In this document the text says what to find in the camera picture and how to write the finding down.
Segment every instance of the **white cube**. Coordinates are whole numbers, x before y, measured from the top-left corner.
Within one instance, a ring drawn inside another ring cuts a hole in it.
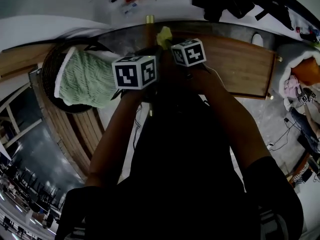
[[[142,90],[157,80],[155,56],[126,56],[112,63],[118,89]]]
[[[175,63],[185,67],[190,67],[207,60],[204,46],[197,38],[171,46],[171,52]]]

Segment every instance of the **green knitted towel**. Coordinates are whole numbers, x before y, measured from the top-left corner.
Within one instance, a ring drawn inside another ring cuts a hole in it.
[[[111,62],[71,47],[56,77],[54,96],[68,106],[104,108],[115,92]]]

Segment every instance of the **orange pillow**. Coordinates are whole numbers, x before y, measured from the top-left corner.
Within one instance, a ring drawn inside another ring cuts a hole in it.
[[[307,58],[292,69],[292,74],[306,86],[320,83],[320,67],[314,57]]]

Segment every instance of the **pink cloth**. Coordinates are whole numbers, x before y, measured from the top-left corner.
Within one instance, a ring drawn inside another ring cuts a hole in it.
[[[296,89],[300,86],[298,79],[294,75],[284,82],[284,94],[289,98],[297,98]]]

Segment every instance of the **light strip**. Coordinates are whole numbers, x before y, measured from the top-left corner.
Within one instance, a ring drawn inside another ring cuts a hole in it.
[[[12,236],[14,237],[15,240],[20,240],[19,237],[17,237],[14,233],[12,233]]]
[[[53,232],[52,230],[50,230],[49,228],[48,228],[48,230],[49,230],[52,234],[55,234],[55,235],[56,235],[56,233],[55,233],[55,232]]]
[[[38,223],[39,225],[41,225],[42,226],[42,224],[39,222],[39,221],[37,221],[36,219],[34,220],[36,223]]]
[[[15,205],[15,207],[17,207],[20,212],[23,212],[22,209],[18,205]]]

